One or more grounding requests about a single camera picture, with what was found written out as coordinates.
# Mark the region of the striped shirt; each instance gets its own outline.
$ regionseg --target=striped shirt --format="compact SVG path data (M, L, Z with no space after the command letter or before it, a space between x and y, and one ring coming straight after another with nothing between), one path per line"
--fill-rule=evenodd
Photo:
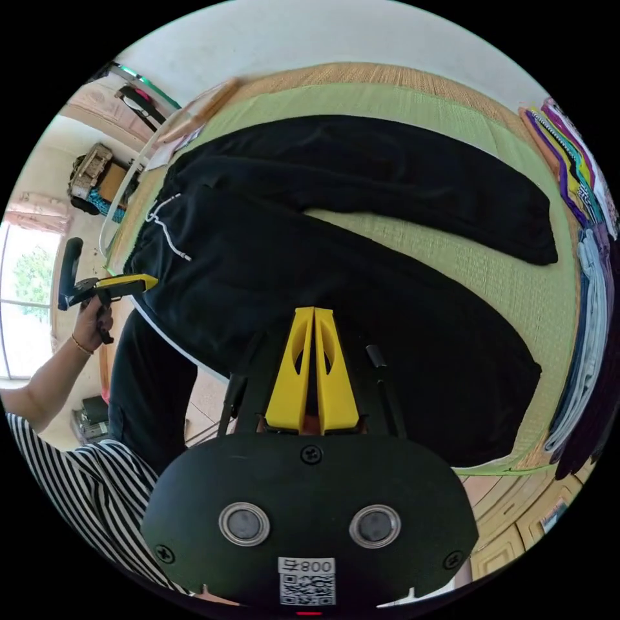
M165 588L168 580L140 534L157 475L122 443L106 439L71 451L43 441L12 413L6 419L41 490L69 526L102 556Z

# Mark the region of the hand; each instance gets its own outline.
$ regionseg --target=hand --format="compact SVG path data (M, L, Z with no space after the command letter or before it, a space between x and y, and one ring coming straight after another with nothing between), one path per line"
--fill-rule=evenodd
M114 324L111 308L104 310L97 318L101 305L101 300L95 296L89 303L82 304L79 308L73 337L87 351L96 351L101 346L102 340L98 326L104 331L110 331Z

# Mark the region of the person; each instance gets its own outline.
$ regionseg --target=person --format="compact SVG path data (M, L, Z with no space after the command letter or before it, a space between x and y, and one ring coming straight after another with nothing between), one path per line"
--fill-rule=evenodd
M80 307L72 336L24 387L0 396L13 438L37 483L58 512L104 558L125 572L199 598L166 578L140 534L150 494L162 471L185 447L185 416L197 367L133 310L114 358L109 439L61 451L39 437L62 410L89 358L109 331L111 308Z

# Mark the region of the gold bracelet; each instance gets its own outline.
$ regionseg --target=gold bracelet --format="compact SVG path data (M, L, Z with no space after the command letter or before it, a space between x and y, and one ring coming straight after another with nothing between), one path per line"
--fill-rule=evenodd
M89 351L88 349L85 349L77 340L76 337L71 334L71 340L73 340L73 342L75 343L76 347L82 352L82 353L86 353L87 355L93 355L95 352L94 351Z

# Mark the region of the dark pants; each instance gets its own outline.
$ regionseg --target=dark pants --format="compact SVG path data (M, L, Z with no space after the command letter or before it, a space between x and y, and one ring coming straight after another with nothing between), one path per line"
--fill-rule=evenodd
M137 310L120 336L110 387L110 438L157 474L185 451L185 416L198 368Z

